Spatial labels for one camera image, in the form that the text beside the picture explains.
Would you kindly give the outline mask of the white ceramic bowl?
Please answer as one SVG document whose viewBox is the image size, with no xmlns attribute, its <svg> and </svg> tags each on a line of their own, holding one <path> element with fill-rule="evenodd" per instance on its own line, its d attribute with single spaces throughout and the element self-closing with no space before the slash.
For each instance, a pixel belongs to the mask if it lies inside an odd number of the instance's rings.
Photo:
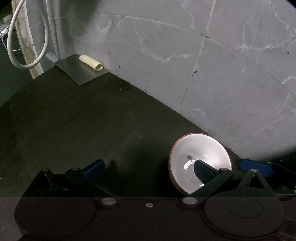
<svg viewBox="0 0 296 241">
<path fill-rule="evenodd" d="M 197 160 L 216 170 L 233 169 L 227 150 L 214 138 L 203 133 L 189 133 L 179 138 L 169 155 L 169 173 L 174 186 L 184 194 L 191 194 L 205 185 L 194 172 Z"/>
</svg>

